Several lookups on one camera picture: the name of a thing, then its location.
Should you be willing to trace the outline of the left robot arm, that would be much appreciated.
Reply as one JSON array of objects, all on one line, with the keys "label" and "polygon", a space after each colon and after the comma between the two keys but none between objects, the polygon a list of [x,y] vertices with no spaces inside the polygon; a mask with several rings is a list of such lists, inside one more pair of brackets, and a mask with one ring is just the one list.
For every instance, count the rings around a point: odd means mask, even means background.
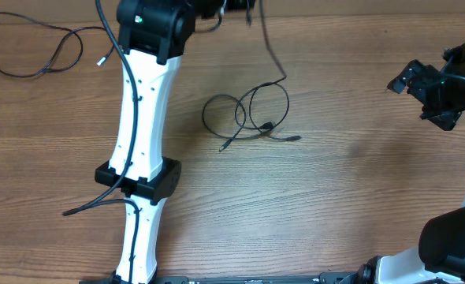
[{"label": "left robot arm", "polygon": [[250,11],[253,1],[122,1],[117,45],[124,56],[117,142],[95,180],[124,193],[121,260],[107,283],[153,283],[162,209],[180,178],[181,163],[162,154],[169,94],[197,18]]}]

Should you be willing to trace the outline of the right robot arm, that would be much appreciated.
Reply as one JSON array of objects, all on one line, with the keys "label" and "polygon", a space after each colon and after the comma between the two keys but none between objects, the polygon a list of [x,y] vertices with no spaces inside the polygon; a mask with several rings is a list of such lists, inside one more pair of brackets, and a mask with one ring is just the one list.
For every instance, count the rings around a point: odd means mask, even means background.
[{"label": "right robot arm", "polygon": [[[465,38],[444,50],[441,67],[411,60],[387,85],[421,105],[420,119],[452,131],[465,114]],[[431,218],[418,243],[393,255],[375,256],[343,283],[465,283],[465,184],[456,208]]]}]

